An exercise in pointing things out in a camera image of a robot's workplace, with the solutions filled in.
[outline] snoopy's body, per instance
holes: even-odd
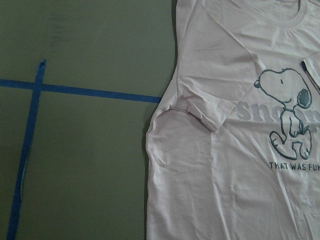
[[[280,72],[268,69],[262,72],[254,86],[283,104],[281,132],[272,131],[269,135],[274,149],[287,159],[296,160],[299,155],[308,159],[312,149],[311,132],[295,111],[297,106],[307,109],[312,103],[310,90],[303,77],[291,68]]]

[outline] neckline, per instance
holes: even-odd
[[[297,26],[303,21],[308,10],[307,0],[300,0],[300,8],[297,14],[293,18],[289,20],[275,20],[262,15],[260,12],[258,12],[248,3],[248,0],[237,0],[237,1],[247,12],[249,12],[254,17],[279,28],[292,28]]]

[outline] snoopy's ear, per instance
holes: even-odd
[[[307,109],[310,107],[312,103],[311,94],[308,90],[302,89],[297,97],[297,104],[299,107],[303,109]]]
[[[254,86],[255,86],[257,89],[261,88],[260,79],[258,79],[257,81],[255,81]]]

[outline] t-shirt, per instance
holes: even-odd
[[[178,0],[148,240],[320,239],[320,4]]]

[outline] vertical blue tape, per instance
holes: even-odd
[[[34,138],[40,95],[42,91],[42,83],[43,83],[45,70],[46,70],[46,62],[47,60],[43,60],[42,62],[40,62],[37,69],[35,82],[33,84],[31,104],[30,104],[28,120],[26,124],[26,129],[25,129],[25,135],[24,135],[23,146],[22,146],[21,157],[20,157],[20,164],[19,164],[18,174],[16,178],[13,202],[11,207],[11,215],[10,215],[8,232],[7,232],[7,240],[14,240],[16,238],[17,231],[18,231],[20,209],[22,204],[22,187],[23,187],[27,161],[28,161],[32,141]]]

